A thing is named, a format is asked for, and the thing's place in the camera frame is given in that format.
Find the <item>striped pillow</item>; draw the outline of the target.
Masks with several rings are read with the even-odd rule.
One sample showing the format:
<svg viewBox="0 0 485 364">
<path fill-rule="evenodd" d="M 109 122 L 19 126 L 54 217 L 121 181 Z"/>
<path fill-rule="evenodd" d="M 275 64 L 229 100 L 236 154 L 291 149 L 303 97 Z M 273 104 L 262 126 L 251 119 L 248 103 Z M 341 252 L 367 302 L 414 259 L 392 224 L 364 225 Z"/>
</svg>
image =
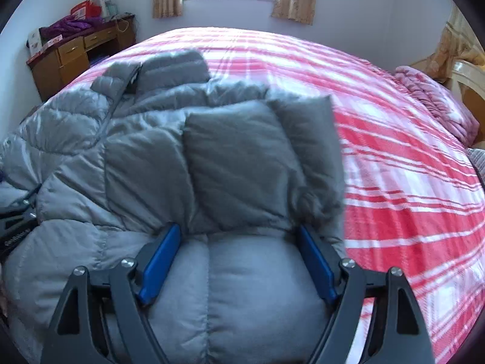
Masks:
<svg viewBox="0 0 485 364">
<path fill-rule="evenodd" d="M 467 155 L 482 182 L 485 180 L 485 149 L 468 148 Z"/>
</svg>

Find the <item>white box on desk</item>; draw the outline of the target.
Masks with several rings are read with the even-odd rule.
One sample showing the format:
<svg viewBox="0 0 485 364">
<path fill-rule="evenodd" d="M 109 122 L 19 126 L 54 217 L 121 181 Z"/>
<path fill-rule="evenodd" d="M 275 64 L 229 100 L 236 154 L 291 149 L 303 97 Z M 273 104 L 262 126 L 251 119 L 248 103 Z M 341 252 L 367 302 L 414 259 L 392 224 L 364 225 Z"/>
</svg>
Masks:
<svg viewBox="0 0 485 364">
<path fill-rule="evenodd" d="M 35 29 L 29 33 L 27 38 L 27 46 L 31 57 L 42 51 L 43 41 L 39 29 Z"/>
</svg>

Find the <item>purple garment on desk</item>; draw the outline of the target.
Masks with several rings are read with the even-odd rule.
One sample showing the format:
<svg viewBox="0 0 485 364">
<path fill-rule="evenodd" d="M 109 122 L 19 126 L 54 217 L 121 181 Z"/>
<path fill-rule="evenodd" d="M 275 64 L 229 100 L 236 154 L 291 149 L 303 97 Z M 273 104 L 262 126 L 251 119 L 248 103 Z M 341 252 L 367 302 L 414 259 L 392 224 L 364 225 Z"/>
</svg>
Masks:
<svg viewBox="0 0 485 364">
<path fill-rule="evenodd" d="M 50 26 L 40 27 L 38 31 L 44 40 L 50 40 L 60 35 L 63 38 L 68 38 L 82 31 L 95 28 L 103 23 L 103 19 L 99 17 L 76 18 L 73 15 L 69 15 Z"/>
</svg>

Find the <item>red gift bag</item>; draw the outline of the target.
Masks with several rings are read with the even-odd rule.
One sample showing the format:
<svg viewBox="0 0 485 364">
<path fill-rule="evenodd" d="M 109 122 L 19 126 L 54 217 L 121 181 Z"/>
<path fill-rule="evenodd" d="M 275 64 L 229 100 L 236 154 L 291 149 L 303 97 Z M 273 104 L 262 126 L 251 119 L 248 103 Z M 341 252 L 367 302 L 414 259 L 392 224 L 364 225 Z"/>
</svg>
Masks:
<svg viewBox="0 0 485 364">
<path fill-rule="evenodd" d="M 93 2 L 92 0 L 85 0 L 83 2 L 80 2 L 70 10 L 70 14 L 74 16 L 74 18 L 77 20 L 101 17 L 101 13 L 101 6 Z"/>
</svg>

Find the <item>beige curtain by headboard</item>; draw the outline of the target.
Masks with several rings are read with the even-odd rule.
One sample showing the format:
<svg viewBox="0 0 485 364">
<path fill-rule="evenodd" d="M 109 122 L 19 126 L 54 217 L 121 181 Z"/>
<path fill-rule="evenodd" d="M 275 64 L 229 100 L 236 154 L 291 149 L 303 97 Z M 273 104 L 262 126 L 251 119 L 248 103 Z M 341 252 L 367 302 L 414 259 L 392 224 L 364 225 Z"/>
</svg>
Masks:
<svg viewBox="0 0 485 364">
<path fill-rule="evenodd" d="M 484 67 L 484 49 L 461 10 L 453 3 L 438 45 L 426 59 L 424 73 L 443 83 L 451 74 L 456 60 Z"/>
</svg>

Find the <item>wooden desk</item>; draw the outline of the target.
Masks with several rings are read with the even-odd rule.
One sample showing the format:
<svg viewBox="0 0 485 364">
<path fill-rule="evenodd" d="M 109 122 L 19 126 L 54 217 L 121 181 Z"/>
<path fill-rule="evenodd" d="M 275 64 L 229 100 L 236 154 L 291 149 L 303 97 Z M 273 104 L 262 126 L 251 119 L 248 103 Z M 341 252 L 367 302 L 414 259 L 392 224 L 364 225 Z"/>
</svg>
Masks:
<svg viewBox="0 0 485 364">
<path fill-rule="evenodd" d="M 43 102 L 95 64 L 135 44 L 135 16 L 125 13 L 49 46 L 27 61 Z"/>
</svg>

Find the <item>grey puffer jacket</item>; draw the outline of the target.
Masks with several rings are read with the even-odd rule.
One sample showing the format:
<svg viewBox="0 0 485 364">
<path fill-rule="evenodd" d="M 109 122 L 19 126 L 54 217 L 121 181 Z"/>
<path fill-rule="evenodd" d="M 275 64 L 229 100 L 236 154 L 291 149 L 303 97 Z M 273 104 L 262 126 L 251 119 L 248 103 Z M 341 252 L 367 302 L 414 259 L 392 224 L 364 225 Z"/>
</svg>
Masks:
<svg viewBox="0 0 485 364">
<path fill-rule="evenodd" d="M 327 322 L 293 231 L 344 252 L 333 99 L 211 77 L 196 51 L 113 64 L 1 146 L 1 202 L 38 190 L 7 257 L 12 339 L 37 363 L 75 267 L 108 269 L 170 224 L 183 243 L 148 319 L 173 363 L 305 361 Z"/>
</svg>

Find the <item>wooden headboard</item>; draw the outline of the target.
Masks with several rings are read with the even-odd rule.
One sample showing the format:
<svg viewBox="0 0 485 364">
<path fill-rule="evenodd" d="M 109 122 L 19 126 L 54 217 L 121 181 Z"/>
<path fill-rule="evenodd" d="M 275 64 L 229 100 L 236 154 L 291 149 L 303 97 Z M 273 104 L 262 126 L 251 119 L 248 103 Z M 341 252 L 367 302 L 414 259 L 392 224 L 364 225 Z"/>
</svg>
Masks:
<svg viewBox="0 0 485 364">
<path fill-rule="evenodd" d="M 451 69 L 452 93 L 463 101 L 479 123 L 475 144 L 484 141 L 484 66 L 457 59 Z"/>
</svg>

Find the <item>folded pink quilt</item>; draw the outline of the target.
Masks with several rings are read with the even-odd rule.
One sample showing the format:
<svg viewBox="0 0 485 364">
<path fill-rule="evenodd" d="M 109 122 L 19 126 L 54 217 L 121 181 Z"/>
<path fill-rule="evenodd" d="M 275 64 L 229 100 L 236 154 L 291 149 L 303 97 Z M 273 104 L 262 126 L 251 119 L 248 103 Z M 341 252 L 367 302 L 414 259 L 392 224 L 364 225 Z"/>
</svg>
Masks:
<svg viewBox="0 0 485 364">
<path fill-rule="evenodd" d="M 396 67 L 394 77 L 463 146 L 472 146 L 478 135 L 479 122 L 461 100 L 456 99 L 446 87 L 413 67 Z"/>
</svg>

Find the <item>bed with red plaid sheet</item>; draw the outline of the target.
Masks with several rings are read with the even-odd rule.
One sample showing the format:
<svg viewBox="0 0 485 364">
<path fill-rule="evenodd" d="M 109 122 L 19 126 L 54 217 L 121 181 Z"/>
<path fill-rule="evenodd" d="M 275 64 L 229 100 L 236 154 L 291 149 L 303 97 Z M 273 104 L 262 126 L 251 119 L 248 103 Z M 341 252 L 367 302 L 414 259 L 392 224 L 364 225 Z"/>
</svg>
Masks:
<svg viewBox="0 0 485 364">
<path fill-rule="evenodd" d="M 113 56 L 198 49 L 218 78 L 334 98 L 347 183 L 345 238 L 359 264 L 400 266 L 439 363 L 465 362 L 484 330 L 484 190 L 464 146 L 388 72 L 288 35 L 192 27 Z"/>
</svg>

